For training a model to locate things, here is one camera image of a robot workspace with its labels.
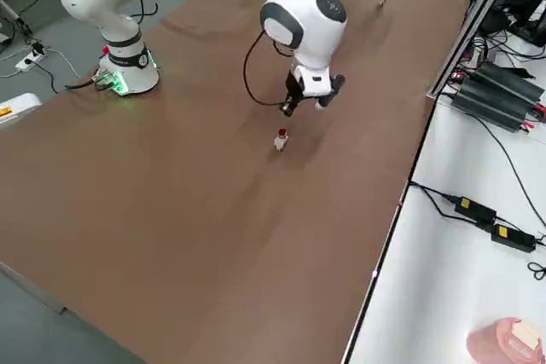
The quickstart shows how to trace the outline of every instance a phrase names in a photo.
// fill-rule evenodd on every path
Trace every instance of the pink object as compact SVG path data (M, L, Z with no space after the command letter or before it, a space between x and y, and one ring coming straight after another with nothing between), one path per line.
M543 342L536 327L514 317L471 332L467 348L479 364L544 364Z

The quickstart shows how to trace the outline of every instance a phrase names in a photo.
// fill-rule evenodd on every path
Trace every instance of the table surface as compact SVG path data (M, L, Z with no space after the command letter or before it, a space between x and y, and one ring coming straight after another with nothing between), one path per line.
M540 51L513 36L507 45L530 55ZM534 84L546 87L545 61L514 63L537 77ZM497 64L511 66L500 55ZM528 136L488 126L510 154L537 210L546 216L546 125L537 124ZM529 234L546 234L501 148L475 119L451 109L445 97L439 101L413 180L468 196ZM436 199L452 214L451 204ZM525 254L495 244L471 225L443 219L421 190L410 188L351 362L471 364L468 333L506 316L537 323L544 337L546 280L533 278L529 262L546 266L546 251Z
M188 0L147 34L154 92L62 93L0 135L3 262L152 363L339 361L468 0L343 0L346 85L291 119L241 85L263 1ZM255 94L288 66L262 42Z

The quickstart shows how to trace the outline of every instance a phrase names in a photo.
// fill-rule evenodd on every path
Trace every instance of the gray floor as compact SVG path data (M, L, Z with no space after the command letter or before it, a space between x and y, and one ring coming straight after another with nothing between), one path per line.
M9 4L21 10L32 1L9 0ZM160 5L160 12L144 22L144 32L185 0L155 1ZM147 0L147 9L151 9L152 2ZM137 12L138 3L132 2L127 10ZM59 0L41 0L24 17L35 29L36 37L53 49L62 51L79 73L85 74L97 63L103 45L98 31L69 17ZM20 47L20 41L16 42L0 57ZM15 63L22 56L0 61L0 76L12 73ZM48 55L42 65L55 74L55 87L58 90L62 90L62 85L77 80L59 55ZM49 89L48 77L38 69L13 78L0 78L0 101L25 92L36 94L42 101L54 95ZM58 315L0 274L0 362L129 364L140 363L140 360L74 313L68 311Z

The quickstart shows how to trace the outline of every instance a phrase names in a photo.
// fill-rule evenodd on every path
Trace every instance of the black device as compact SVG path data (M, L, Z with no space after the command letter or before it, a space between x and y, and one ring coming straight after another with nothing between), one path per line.
M491 84L466 78L452 104L478 118L515 132L526 119L528 103Z
M527 106L527 111L537 105L544 93L544 89L489 61L482 64L471 77L479 83L496 86L521 99L522 104Z
M509 11L517 18L517 21L508 30L537 47L546 45L546 10L542 12L538 20L531 20L531 17L542 1L525 0L511 6L508 5Z
M455 212L458 214L484 225L492 225L495 223L497 211L464 196L458 199L458 202L455 204Z
M537 248L537 239L532 234L502 224L493 227L491 240L526 253L531 253Z

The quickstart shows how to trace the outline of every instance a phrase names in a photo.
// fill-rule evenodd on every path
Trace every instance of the brown table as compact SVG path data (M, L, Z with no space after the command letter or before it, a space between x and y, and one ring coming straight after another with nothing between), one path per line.
M147 35L157 90L0 134L0 259L151 363L339 362L468 0L343 0L346 85L291 119L241 82L262 1L189 0ZM288 66L264 40L255 94Z

